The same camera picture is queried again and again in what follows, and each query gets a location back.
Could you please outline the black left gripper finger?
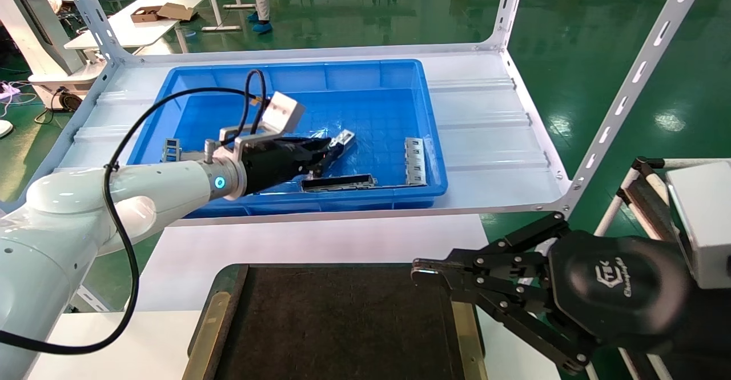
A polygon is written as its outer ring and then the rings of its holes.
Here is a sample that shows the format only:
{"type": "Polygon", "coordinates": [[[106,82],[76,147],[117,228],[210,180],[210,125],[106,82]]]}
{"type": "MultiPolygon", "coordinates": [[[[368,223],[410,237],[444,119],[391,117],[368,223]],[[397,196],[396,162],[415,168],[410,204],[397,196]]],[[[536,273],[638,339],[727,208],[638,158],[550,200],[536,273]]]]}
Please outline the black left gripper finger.
{"type": "Polygon", "coordinates": [[[344,153],[344,146],[329,146],[321,153],[316,154],[314,164],[310,166],[309,177],[321,178],[329,170],[329,168],[344,153]]]}
{"type": "Polygon", "coordinates": [[[299,154],[327,154],[331,149],[331,137],[299,138],[297,152],[299,154]]]}

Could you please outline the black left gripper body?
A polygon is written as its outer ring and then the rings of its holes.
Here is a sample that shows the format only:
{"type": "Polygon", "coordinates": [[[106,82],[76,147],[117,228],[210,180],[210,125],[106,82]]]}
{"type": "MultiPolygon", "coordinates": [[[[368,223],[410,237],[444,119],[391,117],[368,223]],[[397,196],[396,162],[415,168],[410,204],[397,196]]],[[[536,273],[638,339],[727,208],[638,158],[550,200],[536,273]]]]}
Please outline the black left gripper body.
{"type": "Polygon", "coordinates": [[[312,152],[310,138],[285,137],[243,149],[246,186],[243,195],[259,193],[305,173],[312,152]]]}

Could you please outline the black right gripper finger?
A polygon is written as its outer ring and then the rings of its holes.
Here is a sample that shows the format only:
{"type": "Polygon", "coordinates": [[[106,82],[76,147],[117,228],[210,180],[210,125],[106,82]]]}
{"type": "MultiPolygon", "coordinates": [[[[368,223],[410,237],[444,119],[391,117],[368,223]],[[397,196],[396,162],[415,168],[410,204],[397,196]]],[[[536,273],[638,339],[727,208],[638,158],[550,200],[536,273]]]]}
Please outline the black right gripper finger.
{"type": "Polygon", "coordinates": [[[589,364],[592,346],[571,342],[528,310],[530,299],[543,306],[545,292],[541,289],[469,270],[413,270],[411,278],[416,285],[441,287],[453,301],[479,307],[567,373],[580,373],[589,364]]]}
{"type": "Polygon", "coordinates": [[[529,261],[544,258],[542,253],[533,255],[535,248],[549,239],[563,237],[569,231],[564,214],[546,214],[484,247],[454,248],[445,259],[417,258],[412,262],[411,278],[432,278],[449,271],[478,275],[499,270],[510,271],[509,275],[513,277],[527,277],[529,275],[520,268],[528,266],[529,261]]]}

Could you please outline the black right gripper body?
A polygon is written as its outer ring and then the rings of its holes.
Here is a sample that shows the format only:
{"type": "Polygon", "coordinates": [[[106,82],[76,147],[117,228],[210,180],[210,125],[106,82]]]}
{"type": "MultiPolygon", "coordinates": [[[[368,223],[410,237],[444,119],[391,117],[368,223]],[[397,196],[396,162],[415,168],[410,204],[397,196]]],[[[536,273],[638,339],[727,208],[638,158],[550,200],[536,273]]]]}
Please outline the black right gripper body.
{"type": "Polygon", "coordinates": [[[553,301],[604,345],[653,353],[683,326],[694,279],[676,245],[572,231],[548,250],[553,301]]]}

